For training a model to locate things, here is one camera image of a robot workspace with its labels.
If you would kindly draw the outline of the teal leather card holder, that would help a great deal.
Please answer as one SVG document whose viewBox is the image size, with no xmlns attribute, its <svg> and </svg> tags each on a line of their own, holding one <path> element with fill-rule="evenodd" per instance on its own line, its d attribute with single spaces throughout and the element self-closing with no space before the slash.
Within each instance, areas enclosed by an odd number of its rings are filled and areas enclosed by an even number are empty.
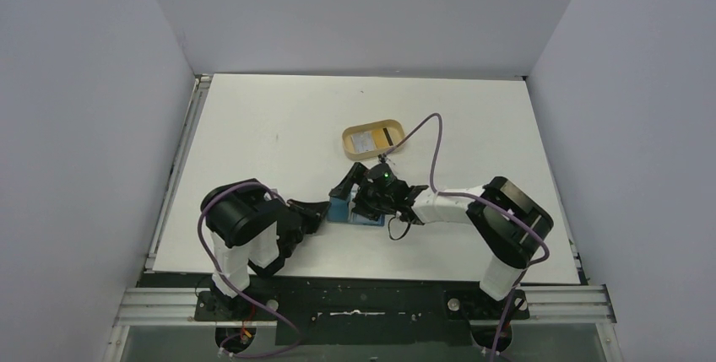
<svg viewBox="0 0 716 362">
<path fill-rule="evenodd" d="M 327 221 L 330 223 L 363 225 L 383 227 L 386 224 L 385 216 L 381 215 L 377 220 L 371 220 L 353 211 L 353 192 L 345 199 L 331 197 L 329 199 Z"/>
</svg>

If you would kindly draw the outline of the beige oval plastic tray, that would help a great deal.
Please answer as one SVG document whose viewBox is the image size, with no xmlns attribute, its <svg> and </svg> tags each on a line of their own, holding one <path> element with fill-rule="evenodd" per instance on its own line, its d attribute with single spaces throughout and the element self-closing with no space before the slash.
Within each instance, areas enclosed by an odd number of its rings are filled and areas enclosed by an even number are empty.
<svg viewBox="0 0 716 362">
<path fill-rule="evenodd" d="M 341 141 L 345 156 L 353 161 L 376 158 L 396 148 L 406 137 L 402 124 L 394 119 L 347 127 Z"/>
</svg>

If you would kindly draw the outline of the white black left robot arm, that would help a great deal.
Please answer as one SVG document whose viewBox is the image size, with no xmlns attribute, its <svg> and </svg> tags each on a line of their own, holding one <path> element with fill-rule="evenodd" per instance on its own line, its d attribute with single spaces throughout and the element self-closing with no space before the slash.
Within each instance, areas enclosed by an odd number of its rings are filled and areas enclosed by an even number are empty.
<svg viewBox="0 0 716 362">
<path fill-rule="evenodd" d="M 198 230 L 211 237 L 211 293 L 220 312 L 239 319 L 251 309 L 249 273 L 274 276 L 307 235 L 326 220 L 330 202 L 282 199 L 256 179 L 218 186 L 200 204 Z"/>
</svg>

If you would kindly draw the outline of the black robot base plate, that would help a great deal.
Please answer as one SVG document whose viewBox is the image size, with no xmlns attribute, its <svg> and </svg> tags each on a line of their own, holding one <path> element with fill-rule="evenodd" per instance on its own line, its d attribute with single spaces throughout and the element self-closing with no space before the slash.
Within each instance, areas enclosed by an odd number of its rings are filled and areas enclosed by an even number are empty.
<svg viewBox="0 0 716 362">
<path fill-rule="evenodd" d="M 511 301 L 493 300 L 476 282 L 253 277 L 250 301 L 227 299 L 208 275 L 150 274 L 138 286 L 187 294 L 186 321 L 214 325 L 217 343 L 231 350 L 257 342 L 260 327 L 276 329 L 279 346 L 487 346 L 499 321 L 504 344 L 511 322 L 530 316 L 522 290 Z"/>
</svg>

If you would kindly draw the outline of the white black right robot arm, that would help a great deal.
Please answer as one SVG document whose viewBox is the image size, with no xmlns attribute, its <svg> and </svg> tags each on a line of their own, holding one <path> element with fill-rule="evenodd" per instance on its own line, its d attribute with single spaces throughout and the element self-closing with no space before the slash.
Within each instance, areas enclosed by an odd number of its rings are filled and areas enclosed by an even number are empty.
<svg viewBox="0 0 716 362">
<path fill-rule="evenodd" d="M 475 227 L 492 252 L 475 293 L 477 311 L 498 316 L 526 271 L 546 261 L 552 217 L 503 176 L 471 189 L 434 191 L 400 180 L 386 163 L 372 168 L 356 162 L 330 198 L 351 201 L 353 211 L 377 220 L 393 215 L 406 224 L 465 224 Z"/>
</svg>

